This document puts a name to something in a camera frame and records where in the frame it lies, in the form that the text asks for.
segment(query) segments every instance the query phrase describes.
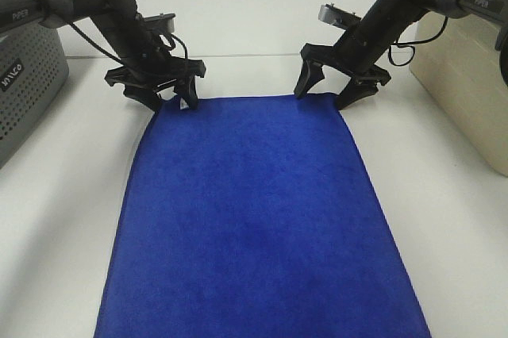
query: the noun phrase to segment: beige box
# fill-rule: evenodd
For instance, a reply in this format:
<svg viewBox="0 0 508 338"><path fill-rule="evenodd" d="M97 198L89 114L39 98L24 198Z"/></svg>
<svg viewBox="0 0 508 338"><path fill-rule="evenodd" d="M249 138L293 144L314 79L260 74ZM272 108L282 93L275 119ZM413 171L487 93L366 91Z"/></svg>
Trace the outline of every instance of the beige box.
<svg viewBox="0 0 508 338"><path fill-rule="evenodd" d="M425 15L417 40L435 35L443 20ZM439 39L418 46L410 70L485 160L508 176L508 86L495 51L498 33L475 15L450 19Z"/></svg>

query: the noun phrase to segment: gray box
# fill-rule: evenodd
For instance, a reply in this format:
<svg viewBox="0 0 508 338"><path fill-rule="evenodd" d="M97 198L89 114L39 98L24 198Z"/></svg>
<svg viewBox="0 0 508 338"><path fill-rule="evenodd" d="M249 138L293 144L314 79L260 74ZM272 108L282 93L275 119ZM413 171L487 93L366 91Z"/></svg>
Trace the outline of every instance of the gray box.
<svg viewBox="0 0 508 338"><path fill-rule="evenodd" d="M30 25L0 36L0 167L32 132L68 75L56 30Z"/></svg>

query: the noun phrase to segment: robot logo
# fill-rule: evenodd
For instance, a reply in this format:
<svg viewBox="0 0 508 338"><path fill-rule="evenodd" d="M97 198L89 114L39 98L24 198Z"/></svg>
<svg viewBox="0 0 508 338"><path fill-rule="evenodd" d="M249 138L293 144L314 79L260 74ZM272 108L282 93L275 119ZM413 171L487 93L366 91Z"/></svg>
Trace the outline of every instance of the robot logo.
<svg viewBox="0 0 508 338"><path fill-rule="evenodd" d="M489 0L475 0L475 5L482 6L484 9L488 9Z"/></svg>
<svg viewBox="0 0 508 338"><path fill-rule="evenodd" d="M23 9L23 10L17 11L16 13L13 13L13 21L27 18L28 16L29 16L29 10Z"/></svg>
<svg viewBox="0 0 508 338"><path fill-rule="evenodd" d="M3 92L6 92L10 86L19 78L21 73L25 70L25 66L21 62L21 59L17 59L5 73L0 76L0 88Z"/></svg>

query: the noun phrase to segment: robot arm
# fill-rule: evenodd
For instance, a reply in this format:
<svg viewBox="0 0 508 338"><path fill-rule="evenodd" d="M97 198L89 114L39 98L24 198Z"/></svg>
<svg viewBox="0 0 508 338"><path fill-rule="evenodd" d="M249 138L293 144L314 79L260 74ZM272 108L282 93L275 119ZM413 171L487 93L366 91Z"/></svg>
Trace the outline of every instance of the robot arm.
<svg viewBox="0 0 508 338"><path fill-rule="evenodd" d="M125 96L153 110L161 105L157 93L173 86L190 108L197 107L195 76L205 75L204 63L172 56L175 15L143 18L136 0L0 0L0 35L28 23L58 28L86 17L124 64L107 73L106 81L111 86L124 84Z"/></svg>
<svg viewBox="0 0 508 338"><path fill-rule="evenodd" d="M337 96L335 106L343 109L378 92L377 86L390 81L390 74L375 65L381 55L412 23L434 11L451 18L475 14L502 26L496 49L501 51L501 71L508 82L508 0L377 0L364 18L333 6L323 6L320 20L345 29L334 46L306 44L303 67L294 93L302 98L325 78L324 65L351 77Z"/></svg>

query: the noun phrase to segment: white tabletop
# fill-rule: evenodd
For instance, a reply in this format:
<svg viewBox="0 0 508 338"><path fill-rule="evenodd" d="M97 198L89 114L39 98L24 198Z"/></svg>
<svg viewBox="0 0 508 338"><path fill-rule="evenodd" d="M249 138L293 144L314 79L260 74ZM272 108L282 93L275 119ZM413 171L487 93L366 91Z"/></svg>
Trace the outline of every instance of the white tabletop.
<svg viewBox="0 0 508 338"><path fill-rule="evenodd" d="M67 85L1 170L2 338L92 337L129 165L152 114L103 82L114 63L69 63ZM206 63L202 98L289 94L300 68L298 56ZM343 116L429 327L436 338L506 336L508 179L407 68L391 73ZM341 74L325 74L317 91L344 86Z"/></svg>

